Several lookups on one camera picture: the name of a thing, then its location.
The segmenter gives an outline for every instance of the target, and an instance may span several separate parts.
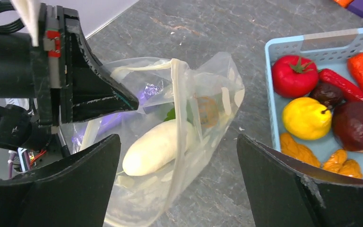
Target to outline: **daikon radish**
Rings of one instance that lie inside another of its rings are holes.
[[[136,140],[127,151],[122,167],[129,176],[144,176],[151,174],[173,159],[177,152],[176,119],[163,122]],[[186,150],[196,139],[191,123],[186,122]]]

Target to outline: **clear plastic bag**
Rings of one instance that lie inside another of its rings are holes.
[[[209,163],[242,103],[242,78],[225,52],[197,70],[178,59],[150,57],[115,61],[103,67],[140,98],[140,106],[133,112],[75,124],[73,151],[119,134],[121,158],[105,222],[112,226],[149,226]],[[175,159],[151,174],[127,175],[122,169],[126,152],[146,132],[169,118],[173,108],[177,125],[177,139],[171,141],[177,148]],[[190,135],[192,140],[182,139]]]

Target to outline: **plastic basket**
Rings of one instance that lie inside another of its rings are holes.
[[[298,54],[315,61],[319,69],[332,69],[355,83],[347,70],[346,61],[359,52],[363,52],[363,28],[277,38],[267,42],[265,55],[273,149],[280,152],[279,134],[286,132],[281,121],[281,114],[291,99],[282,98],[274,92],[271,75],[272,64],[281,56]],[[331,132],[319,140],[307,141],[298,138],[295,140],[308,146],[320,162],[327,161],[333,152],[341,148]],[[363,173],[363,153],[349,152],[348,157],[360,164]]]

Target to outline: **red wire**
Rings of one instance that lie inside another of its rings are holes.
[[[41,153],[39,153],[37,156],[34,157],[34,159],[30,162],[30,167],[34,164],[34,162],[39,158],[41,157],[43,154],[46,153],[46,150],[42,150]]]

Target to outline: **gray marble surface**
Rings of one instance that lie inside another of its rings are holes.
[[[89,39],[103,61],[153,56],[196,68],[232,57],[244,102],[210,164],[154,227],[253,227],[236,154],[239,133],[271,145],[264,46],[272,38],[362,27],[332,0],[140,0]]]

